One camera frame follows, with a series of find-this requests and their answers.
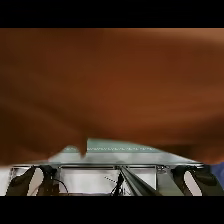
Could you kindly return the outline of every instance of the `brown object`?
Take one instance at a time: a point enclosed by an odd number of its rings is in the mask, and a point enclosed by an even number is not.
[[[88,137],[224,160],[223,29],[0,29],[0,162]]]

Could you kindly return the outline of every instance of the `black cable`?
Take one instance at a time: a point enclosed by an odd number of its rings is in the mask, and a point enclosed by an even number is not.
[[[66,187],[65,183],[64,183],[63,181],[61,181],[61,180],[58,180],[58,179],[53,179],[53,180],[56,180],[56,181],[60,182],[61,184],[63,184],[63,186],[64,186],[64,188],[65,188],[65,190],[67,191],[67,194],[68,194],[68,196],[69,196],[68,188]]]

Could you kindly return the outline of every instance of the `skin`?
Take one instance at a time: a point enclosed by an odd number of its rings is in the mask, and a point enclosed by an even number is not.
[[[0,164],[87,138],[224,160],[223,29],[0,29]]]

